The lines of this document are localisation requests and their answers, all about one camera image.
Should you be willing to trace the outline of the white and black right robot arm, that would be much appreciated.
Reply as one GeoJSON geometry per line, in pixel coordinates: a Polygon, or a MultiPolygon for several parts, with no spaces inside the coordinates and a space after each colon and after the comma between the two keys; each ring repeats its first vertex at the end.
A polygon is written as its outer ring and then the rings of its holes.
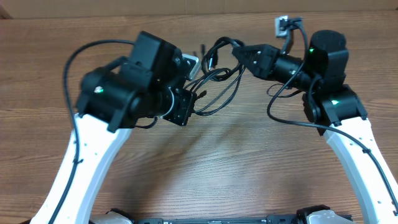
{"type": "Polygon", "coordinates": [[[232,54],[255,77],[303,92],[306,122],[338,156],[365,223],[397,223],[397,181],[375,141],[368,113],[345,83],[349,58],[343,34],[320,30],[305,43],[303,59],[271,45],[236,47],[232,54]]]}

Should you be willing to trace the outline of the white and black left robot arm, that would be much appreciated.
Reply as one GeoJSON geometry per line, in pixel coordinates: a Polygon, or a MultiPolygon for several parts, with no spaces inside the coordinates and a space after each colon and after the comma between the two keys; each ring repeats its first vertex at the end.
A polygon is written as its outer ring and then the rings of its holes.
{"type": "Polygon", "coordinates": [[[196,94],[185,89],[200,69],[195,55],[140,32],[128,56],[87,73],[75,104],[68,104],[72,132],[65,157],[32,223],[132,223],[119,209],[92,214],[116,154],[138,120],[165,119],[185,126],[196,94]]]}

